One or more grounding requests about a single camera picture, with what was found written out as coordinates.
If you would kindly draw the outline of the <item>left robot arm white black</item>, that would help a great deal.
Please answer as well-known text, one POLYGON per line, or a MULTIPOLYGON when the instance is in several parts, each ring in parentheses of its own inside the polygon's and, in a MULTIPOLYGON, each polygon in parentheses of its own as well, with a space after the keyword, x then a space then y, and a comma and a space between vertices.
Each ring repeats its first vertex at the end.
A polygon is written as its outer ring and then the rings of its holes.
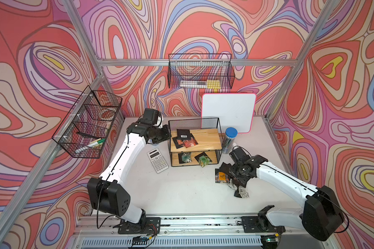
POLYGON ((142 223, 144 210, 132 204, 131 195, 124 185, 129 171, 149 141, 159 144, 171 138, 169 125, 155 127, 132 123, 126 130, 125 140, 109 166, 98 178, 87 184, 91 206, 98 212, 120 217, 132 224, 142 223))

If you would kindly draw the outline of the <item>white floral black tea bag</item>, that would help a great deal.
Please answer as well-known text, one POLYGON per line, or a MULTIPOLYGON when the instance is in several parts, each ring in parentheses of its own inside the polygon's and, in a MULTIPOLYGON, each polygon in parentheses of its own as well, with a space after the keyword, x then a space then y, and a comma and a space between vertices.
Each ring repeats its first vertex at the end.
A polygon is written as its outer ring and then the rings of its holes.
POLYGON ((239 186, 234 192, 234 197, 242 199, 249 198, 249 193, 246 188, 244 188, 243 186, 239 186))

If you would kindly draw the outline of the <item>orange black tea bag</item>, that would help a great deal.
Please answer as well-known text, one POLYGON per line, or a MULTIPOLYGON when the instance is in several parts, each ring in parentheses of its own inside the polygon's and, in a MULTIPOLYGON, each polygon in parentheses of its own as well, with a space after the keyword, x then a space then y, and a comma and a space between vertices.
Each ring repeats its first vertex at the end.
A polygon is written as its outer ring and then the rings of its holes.
POLYGON ((215 169, 215 183, 219 184, 228 184, 230 182, 230 178, 224 172, 221 172, 220 169, 215 169))

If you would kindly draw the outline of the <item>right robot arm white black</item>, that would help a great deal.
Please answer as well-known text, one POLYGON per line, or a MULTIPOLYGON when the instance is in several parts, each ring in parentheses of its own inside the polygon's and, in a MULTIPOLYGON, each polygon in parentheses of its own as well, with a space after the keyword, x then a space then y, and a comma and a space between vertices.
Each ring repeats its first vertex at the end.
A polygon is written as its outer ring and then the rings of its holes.
POLYGON ((326 241, 347 221, 334 191, 327 187, 317 187, 284 172, 261 155, 230 154, 233 164, 223 164, 221 170, 237 186, 246 187, 250 179, 265 181, 290 196, 300 208, 276 209, 272 205, 263 208, 258 221, 263 230, 267 225, 284 226, 305 230, 319 241, 326 241))

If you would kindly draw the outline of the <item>black tea bag barcode back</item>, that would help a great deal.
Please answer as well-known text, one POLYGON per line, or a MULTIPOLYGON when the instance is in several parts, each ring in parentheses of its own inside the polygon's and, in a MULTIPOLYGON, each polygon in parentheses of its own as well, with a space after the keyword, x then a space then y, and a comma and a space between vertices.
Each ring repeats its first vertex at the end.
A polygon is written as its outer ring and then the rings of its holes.
POLYGON ((177 129, 177 138, 180 140, 190 140, 191 133, 189 129, 177 129))

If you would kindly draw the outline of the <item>green tea bag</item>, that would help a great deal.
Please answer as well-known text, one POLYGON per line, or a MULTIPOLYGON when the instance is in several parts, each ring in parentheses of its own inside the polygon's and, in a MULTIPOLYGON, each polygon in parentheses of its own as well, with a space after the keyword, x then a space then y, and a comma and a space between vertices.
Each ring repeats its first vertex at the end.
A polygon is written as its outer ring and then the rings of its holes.
POLYGON ((202 152, 200 154, 198 154, 197 156, 194 157, 198 164, 203 168, 209 164, 211 164, 213 161, 211 160, 211 158, 205 153, 205 152, 202 152))
POLYGON ((180 164, 189 164, 192 162, 191 153, 179 153, 178 160, 180 164))

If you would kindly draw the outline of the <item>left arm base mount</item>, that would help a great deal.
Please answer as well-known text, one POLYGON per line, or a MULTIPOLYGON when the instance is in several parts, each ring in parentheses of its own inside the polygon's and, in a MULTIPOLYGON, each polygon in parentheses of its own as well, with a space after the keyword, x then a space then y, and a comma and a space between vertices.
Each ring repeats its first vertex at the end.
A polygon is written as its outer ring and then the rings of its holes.
POLYGON ((118 234, 148 234, 156 235, 160 232, 161 218, 160 217, 144 217, 137 224, 121 220, 120 224, 116 226, 118 234))

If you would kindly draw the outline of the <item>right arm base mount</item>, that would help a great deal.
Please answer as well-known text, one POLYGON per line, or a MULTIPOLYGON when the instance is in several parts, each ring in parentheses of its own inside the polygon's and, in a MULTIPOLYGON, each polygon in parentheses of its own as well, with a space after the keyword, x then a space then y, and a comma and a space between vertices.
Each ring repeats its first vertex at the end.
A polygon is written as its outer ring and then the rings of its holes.
POLYGON ((269 210, 274 208, 274 205, 267 205, 255 216, 242 216, 240 225, 243 226, 245 233, 284 233, 286 231, 284 226, 273 226, 266 217, 269 210))

